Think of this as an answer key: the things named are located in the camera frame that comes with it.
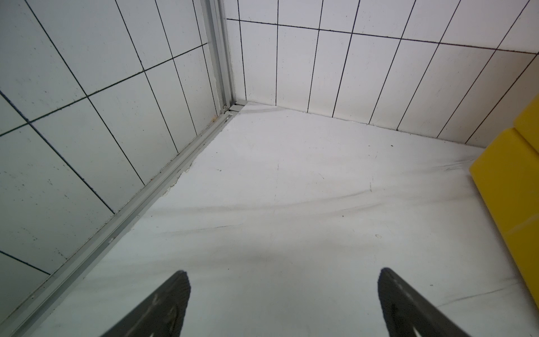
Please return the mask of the yellow plastic drawer cabinet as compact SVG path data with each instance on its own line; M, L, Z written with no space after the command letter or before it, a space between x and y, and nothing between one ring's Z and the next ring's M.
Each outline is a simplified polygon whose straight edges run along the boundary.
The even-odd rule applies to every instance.
M538 303L538 98L473 162L470 174Z

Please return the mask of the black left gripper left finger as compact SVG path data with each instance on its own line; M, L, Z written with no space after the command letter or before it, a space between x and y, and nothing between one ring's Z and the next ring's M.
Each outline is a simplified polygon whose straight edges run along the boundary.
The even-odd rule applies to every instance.
M103 335L179 336L190 293L188 274L179 270Z

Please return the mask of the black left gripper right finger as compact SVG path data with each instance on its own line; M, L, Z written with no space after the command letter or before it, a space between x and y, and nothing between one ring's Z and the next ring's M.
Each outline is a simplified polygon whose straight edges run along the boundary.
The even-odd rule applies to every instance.
M390 336L467 336L390 268L378 278L378 298Z

